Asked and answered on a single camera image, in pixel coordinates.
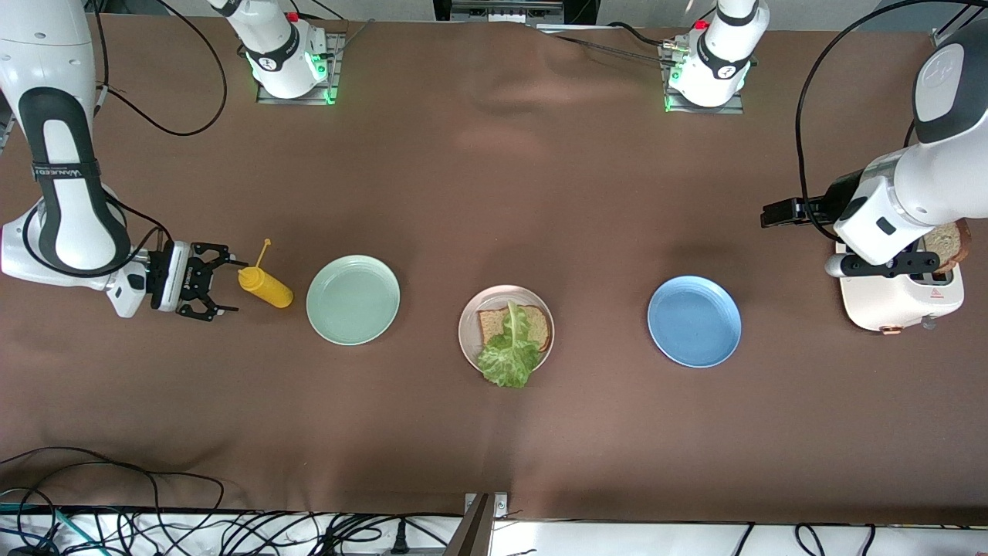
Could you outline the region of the aluminium frame rail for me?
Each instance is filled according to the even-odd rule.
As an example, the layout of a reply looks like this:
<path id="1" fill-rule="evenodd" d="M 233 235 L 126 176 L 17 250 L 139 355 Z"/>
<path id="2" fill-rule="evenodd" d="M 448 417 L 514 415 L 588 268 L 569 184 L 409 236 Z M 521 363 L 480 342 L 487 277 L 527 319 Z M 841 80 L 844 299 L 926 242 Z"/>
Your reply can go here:
<path id="1" fill-rule="evenodd" d="M 984 36 L 988 41 L 988 6 L 963 5 L 948 21 L 932 29 L 929 32 L 932 50 L 938 49 L 957 32 L 962 32 L 973 25 L 979 26 L 979 36 Z"/>

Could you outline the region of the beige plate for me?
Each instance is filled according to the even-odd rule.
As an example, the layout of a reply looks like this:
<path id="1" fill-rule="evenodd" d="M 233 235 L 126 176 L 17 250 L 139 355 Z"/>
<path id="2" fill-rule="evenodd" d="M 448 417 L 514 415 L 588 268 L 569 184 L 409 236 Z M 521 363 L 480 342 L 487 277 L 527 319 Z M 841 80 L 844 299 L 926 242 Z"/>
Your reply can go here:
<path id="1" fill-rule="evenodd" d="M 543 312 L 547 313 L 548 320 L 550 320 L 550 324 L 553 325 L 553 342 L 557 336 L 557 327 L 555 327 L 553 313 L 551 313 L 551 310 L 548 309 L 546 302 L 544 302 L 539 295 L 536 295 L 533 290 L 522 286 L 509 284 L 495 285 L 480 290 L 466 303 L 460 313 L 458 322 L 458 342 L 460 351 L 462 351 L 462 354 L 465 355 L 469 365 L 472 366 L 472 368 L 480 373 L 484 378 L 485 376 L 480 372 L 479 366 L 477 366 L 477 356 L 479 356 L 479 353 L 482 351 L 484 346 L 482 344 L 482 334 L 479 328 L 479 317 L 477 317 L 477 313 L 480 312 L 480 310 L 501 309 L 501 307 L 508 306 L 508 302 L 511 301 L 519 306 L 533 305 L 540 307 Z M 553 351 L 553 342 L 551 342 L 548 352 L 540 353 L 540 362 L 539 365 L 536 366 L 536 369 L 539 369 L 540 366 L 546 362 L 548 355 L 550 355 L 551 351 Z"/>

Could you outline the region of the blue plate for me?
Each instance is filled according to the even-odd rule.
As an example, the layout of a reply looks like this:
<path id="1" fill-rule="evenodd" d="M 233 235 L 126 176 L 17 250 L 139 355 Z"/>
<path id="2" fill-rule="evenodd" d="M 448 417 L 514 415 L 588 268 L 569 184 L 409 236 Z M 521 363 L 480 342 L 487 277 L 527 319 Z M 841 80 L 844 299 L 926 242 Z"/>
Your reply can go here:
<path id="1" fill-rule="evenodd" d="M 735 300 L 702 276 L 671 278 L 651 295 L 648 333 L 663 355 L 688 368 L 712 368 L 730 359 L 742 338 Z"/>

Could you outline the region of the white toaster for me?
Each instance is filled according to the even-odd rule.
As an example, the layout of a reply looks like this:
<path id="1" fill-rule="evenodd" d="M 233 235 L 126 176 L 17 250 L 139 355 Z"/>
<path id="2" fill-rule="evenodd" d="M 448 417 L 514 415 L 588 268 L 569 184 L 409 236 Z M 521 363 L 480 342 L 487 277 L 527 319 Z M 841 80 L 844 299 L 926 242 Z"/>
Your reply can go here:
<path id="1" fill-rule="evenodd" d="M 862 330 L 899 334 L 921 324 L 931 330 L 936 320 L 956 312 L 966 299 L 959 264 L 943 275 L 836 278 L 844 312 Z"/>

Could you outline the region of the grey metal bracket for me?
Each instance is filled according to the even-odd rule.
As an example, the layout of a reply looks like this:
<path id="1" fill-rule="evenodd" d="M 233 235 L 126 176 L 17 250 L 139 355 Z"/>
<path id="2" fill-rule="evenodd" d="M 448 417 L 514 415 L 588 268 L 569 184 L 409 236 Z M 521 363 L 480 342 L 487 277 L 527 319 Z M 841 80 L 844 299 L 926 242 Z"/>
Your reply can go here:
<path id="1" fill-rule="evenodd" d="M 465 515 L 442 556 L 489 556 L 494 522 L 508 511 L 508 493 L 467 493 Z"/>

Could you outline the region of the green lettuce leaf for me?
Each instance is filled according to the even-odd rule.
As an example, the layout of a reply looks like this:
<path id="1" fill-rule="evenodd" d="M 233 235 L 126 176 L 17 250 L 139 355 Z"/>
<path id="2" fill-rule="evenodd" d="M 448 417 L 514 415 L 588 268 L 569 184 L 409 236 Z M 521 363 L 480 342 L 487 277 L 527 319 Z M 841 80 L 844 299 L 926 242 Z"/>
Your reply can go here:
<path id="1" fill-rule="evenodd" d="M 532 324 L 525 310 L 508 302 L 501 332 L 484 344 L 477 366 L 486 379 L 505 388 L 522 388 L 540 362 L 541 343 L 532 338 Z"/>

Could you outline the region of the grey left arm base plate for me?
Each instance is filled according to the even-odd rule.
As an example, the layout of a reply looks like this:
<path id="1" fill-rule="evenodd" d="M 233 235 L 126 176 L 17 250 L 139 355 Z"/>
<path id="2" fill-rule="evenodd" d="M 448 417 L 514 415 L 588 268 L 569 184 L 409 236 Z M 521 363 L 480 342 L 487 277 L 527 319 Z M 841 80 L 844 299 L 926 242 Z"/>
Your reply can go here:
<path id="1" fill-rule="evenodd" d="M 743 101 L 740 93 L 735 93 L 727 102 L 718 107 L 705 107 L 689 101 L 677 87 L 682 67 L 687 59 L 687 46 L 680 41 L 664 41 L 657 47 L 663 65 L 663 99 L 666 112 L 682 112 L 698 115 L 742 115 Z"/>

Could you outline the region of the brown bread slice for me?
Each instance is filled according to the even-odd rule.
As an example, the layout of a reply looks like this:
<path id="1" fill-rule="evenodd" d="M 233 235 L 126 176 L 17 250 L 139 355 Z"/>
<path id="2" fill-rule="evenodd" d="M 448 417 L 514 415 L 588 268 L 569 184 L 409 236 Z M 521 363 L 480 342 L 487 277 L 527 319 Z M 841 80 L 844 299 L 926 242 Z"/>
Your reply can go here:
<path id="1" fill-rule="evenodd" d="M 553 325 L 550 324 L 546 312 L 538 306 L 522 305 L 518 306 L 528 319 L 529 339 L 539 345 L 539 352 L 548 352 L 551 342 L 553 342 Z M 492 337 L 496 337 L 503 332 L 505 317 L 509 314 L 509 307 L 504 306 L 497 310 L 480 310 L 479 328 L 481 331 L 482 344 L 487 345 Z"/>
<path id="2" fill-rule="evenodd" d="M 935 274 L 952 271 L 960 261 L 968 256 L 973 241 L 966 219 L 957 219 L 950 224 L 936 226 L 923 236 L 925 251 L 939 257 L 939 267 Z"/>

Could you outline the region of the black equipment box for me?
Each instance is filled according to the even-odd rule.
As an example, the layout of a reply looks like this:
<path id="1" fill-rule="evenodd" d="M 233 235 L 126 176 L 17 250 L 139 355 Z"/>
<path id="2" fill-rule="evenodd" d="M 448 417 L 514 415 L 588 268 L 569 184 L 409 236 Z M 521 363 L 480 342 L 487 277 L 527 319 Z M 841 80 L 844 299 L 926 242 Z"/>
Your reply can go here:
<path id="1" fill-rule="evenodd" d="M 431 0 L 435 18 L 449 22 L 595 25 L 600 0 Z"/>

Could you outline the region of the yellow squeeze bottle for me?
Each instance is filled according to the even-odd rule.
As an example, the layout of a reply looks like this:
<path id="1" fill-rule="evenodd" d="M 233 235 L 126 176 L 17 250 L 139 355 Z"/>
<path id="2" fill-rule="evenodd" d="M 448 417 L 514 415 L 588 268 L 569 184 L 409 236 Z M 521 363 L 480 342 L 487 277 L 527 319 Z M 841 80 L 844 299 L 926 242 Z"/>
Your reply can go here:
<path id="1" fill-rule="evenodd" d="M 255 263 L 238 271 L 238 285 L 243 291 L 264 300 L 269 305 L 285 309 L 293 303 L 293 290 L 262 268 L 262 260 L 271 245 L 272 240 L 266 237 Z"/>

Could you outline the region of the green plate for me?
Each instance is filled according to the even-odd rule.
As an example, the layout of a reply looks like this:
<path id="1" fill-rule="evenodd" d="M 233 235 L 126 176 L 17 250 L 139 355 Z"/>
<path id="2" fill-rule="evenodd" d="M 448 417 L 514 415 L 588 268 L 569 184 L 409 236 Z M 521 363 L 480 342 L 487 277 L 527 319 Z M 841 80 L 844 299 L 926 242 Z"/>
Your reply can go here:
<path id="1" fill-rule="evenodd" d="M 400 307 L 400 285 L 373 256 L 343 256 L 328 263 L 310 283 L 306 315 L 315 332 L 332 344 L 356 346 L 380 337 Z"/>

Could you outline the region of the brown table cloth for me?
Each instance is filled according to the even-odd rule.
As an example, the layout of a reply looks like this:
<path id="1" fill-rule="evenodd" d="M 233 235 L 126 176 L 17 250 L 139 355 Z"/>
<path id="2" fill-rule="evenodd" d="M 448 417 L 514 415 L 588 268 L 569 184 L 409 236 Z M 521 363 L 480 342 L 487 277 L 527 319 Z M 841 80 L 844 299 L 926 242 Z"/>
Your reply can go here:
<path id="1" fill-rule="evenodd" d="M 94 123 L 106 183 L 186 242 L 272 240 L 278 310 L 219 269 L 214 323 L 0 274 L 0 488 L 91 449 L 168 479 L 166 507 L 523 517 L 988 522 L 988 222 L 966 302 L 933 331 L 844 314 L 808 226 L 761 229 L 800 190 L 793 112 L 831 35 L 769 32 L 742 115 L 667 113 L 660 71 L 517 24 L 374 22 L 331 106 L 257 104 L 225 21 L 198 20 L 228 97 L 172 137 L 119 100 Z M 373 256 L 400 285 L 367 344 L 319 337 L 313 278 Z M 737 303 L 730 359 L 688 368 L 647 330 L 684 275 Z M 460 351 L 466 303 L 533 290 L 553 351 L 522 388 Z"/>

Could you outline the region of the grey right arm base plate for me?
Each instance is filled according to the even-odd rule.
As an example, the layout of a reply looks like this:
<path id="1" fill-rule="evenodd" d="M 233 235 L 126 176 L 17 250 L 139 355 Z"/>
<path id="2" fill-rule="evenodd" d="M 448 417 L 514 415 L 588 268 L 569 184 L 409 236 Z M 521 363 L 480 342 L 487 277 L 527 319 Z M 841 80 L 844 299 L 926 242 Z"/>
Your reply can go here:
<path id="1" fill-rule="evenodd" d="M 334 105 L 346 36 L 299 22 L 285 45 L 267 53 L 249 50 L 260 104 Z"/>

